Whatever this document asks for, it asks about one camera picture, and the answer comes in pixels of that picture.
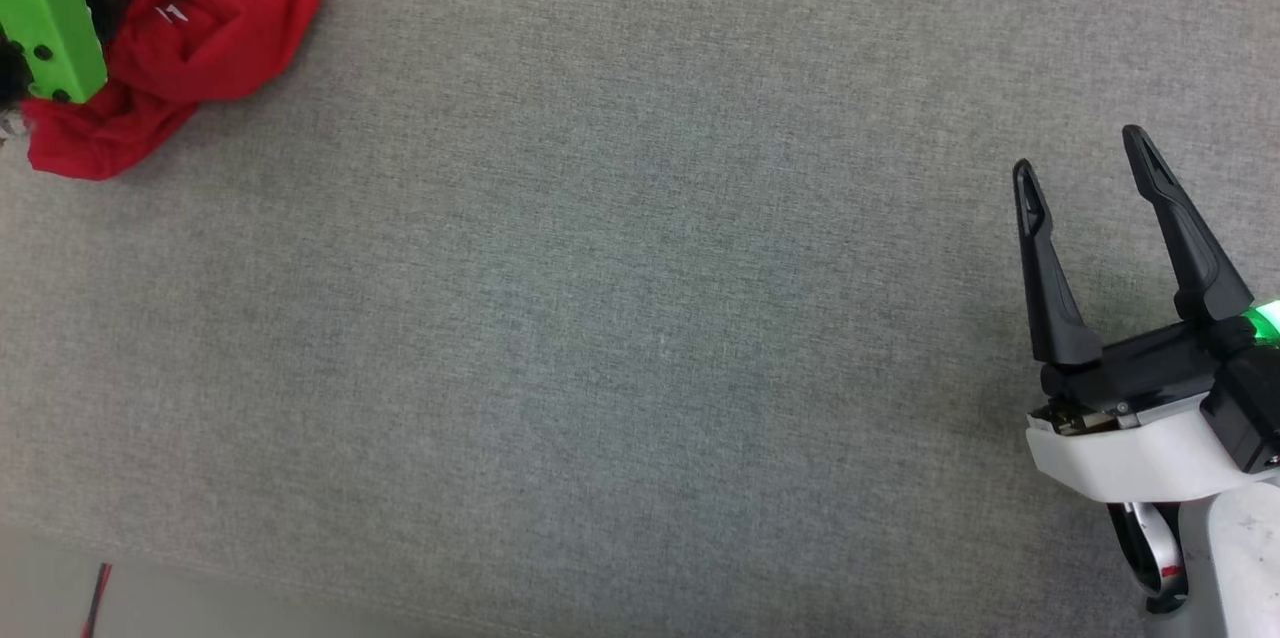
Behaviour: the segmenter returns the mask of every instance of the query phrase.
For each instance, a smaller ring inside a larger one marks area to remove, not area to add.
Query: red garment
[[[31,165],[101,181],[146,158],[201,101],[279,76],[319,0],[134,0],[105,49],[108,83],[84,105],[28,100]]]

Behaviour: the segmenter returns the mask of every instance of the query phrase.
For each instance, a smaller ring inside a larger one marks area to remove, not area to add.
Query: green led indicator
[[[1280,301],[1251,307],[1244,311],[1244,318],[1248,318],[1253,328],[1257,329],[1256,338],[1258,341],[1280,343]]]

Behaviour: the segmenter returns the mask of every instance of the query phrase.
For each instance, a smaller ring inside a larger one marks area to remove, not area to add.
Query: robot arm
[[[0,0],[0,106],[86,102],[106,83],[102,44],[132,0]]]
[[[1110,346],[1080,316],[1028,161],[1014,168],[1047,475],[1107,506],[1149,635],[1280,635],[1280,301],[1252,307],[1147,133],[1124,129],[1169,249],[1180,323]]]

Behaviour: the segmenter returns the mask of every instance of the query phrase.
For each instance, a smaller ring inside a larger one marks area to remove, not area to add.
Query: red cloth
[[[201,101],[279,76],[319,0],[134,0],[105,49],[109,79],[84,105],[28,100],[31,165],[101,181],[134,165]]]

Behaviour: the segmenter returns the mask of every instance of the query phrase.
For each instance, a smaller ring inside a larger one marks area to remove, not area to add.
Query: gray floor
[[[73,638],[104,556],[0,527],[5,638]],[[95,638],[417,638],[411,621],[374,616],[129,560],[113,566]]]
[[[1280,295],[1277,0],[325,0],[105,184],[0,151],[0,521],[433,634],[1107,637],[1010,169],[1175,319],[1120,128]]]

